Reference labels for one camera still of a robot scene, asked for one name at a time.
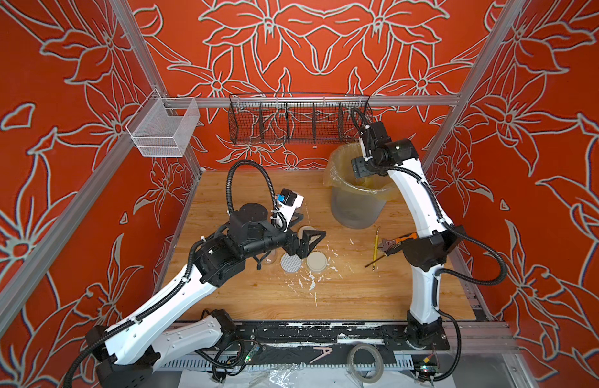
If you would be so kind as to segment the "beige lid of front jar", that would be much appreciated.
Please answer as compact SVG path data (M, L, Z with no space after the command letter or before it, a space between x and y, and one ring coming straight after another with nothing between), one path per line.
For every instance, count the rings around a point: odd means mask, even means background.
M306 258L306 265L312 273L321 273L328 268L328 258L322 252L312 252Z

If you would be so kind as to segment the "beige lid of jar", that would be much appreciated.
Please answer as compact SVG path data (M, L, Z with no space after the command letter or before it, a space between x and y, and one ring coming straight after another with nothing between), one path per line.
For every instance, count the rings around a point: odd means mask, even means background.
M306 231L315 231L315 228L312 226L302 226L301 228L299 228L298 230L298 236L302 239L304 237L304 233Z
M321 273L328 268L328 258L322 252L312 252L306 258L306 265L312 273Z

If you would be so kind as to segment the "beige lid of back jar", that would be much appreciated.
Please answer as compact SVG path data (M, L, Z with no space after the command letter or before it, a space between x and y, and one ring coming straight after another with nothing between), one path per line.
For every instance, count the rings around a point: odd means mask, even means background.
M298 230L298 236L302 239L304 237L304 233L306 231L315 231L315 228L312 226L302 226L301 228L299 228Z

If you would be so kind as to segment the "glass jar patterned lid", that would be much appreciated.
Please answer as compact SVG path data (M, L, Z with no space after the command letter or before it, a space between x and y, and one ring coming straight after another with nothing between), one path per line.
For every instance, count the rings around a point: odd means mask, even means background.
M273 250L266 258L262 260L263 265L274 264L278 260L278 252Z

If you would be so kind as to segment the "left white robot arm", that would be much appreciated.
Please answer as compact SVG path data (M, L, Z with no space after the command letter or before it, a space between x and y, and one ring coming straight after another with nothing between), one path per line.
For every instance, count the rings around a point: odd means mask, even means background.
M223 349L236 341L236 324L223 310L213 310L183 329L173 324L194 304L245 270L246 261L257 266L275 249L307 258L325 238L325 231L303 234L293 226L303 216L279 209L269 212L249 203L228 207L229 220L190 249L184 268L163 289L127 318L113 326L95 326L86 336L87 348L68 370L70 387L80 363L93 356L103 387L140 387L162 365L190 352Z

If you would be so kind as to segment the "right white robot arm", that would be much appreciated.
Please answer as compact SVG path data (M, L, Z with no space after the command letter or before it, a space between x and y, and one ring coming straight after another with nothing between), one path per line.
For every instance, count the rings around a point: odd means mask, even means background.
M435 198L411 140L392 140L382 122L370 122L358 108L351 108L350 116L362 150L362 155L351 162L354 177L388 176L414 220L415 237L405 239L389 252L401 252L412 267L413 296L407 313L406 342L414 349L425 349L443 335L439 271L460 239L449 229L451 219Z

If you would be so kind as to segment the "translucent ribbed trash bin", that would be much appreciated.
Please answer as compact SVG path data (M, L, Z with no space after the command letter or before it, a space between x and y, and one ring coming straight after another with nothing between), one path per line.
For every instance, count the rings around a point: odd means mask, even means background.
M330 208L336 221L346 228L362 230L374 225L387 201L366 194L332 188Z

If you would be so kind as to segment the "yellow pencil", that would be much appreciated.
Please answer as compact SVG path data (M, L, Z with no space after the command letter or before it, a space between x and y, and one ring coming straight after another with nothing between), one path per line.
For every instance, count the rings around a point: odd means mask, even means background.
M376 260L378 259L379 243L380 243L380 227L377 227L376 233L375 233L375 239L374 239L372 263L370 264L372 271L376 270Z

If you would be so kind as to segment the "orange black utility pliers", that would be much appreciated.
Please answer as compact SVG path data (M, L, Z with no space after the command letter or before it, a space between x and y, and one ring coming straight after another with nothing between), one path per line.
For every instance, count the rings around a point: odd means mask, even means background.
M390 249L391 247L395 247L396 245L406 241L407 239L416 239L416 238L417 238L417 234L411 233L411 234L404 234L403 236L397 237L395 239L382 239L382 241L380 243L378 243L378 248L380 250L382 250L383 252L385 252L386 250Z

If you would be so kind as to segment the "clear tape roll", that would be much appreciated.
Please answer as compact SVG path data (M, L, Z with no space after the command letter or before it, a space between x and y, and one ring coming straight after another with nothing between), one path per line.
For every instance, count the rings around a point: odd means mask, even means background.
M384 359L374 345L356 344L347 355L346 372L357 387L378 383L384 371Z

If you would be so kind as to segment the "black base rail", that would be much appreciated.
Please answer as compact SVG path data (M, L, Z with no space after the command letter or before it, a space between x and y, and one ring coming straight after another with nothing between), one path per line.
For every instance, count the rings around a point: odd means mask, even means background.
M328 344L373 344L388 350L448 351L451 344L444 331L425 344L413 344L408 338L406 321L236 321L231 338L248 344L279 347Z

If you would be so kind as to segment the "clear plastic wall basket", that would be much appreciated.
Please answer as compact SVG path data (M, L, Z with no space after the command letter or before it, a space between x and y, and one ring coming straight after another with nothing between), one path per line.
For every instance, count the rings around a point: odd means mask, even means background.
M166 98L154 88L126 124L144 157L181 158L200 121L196 98Z

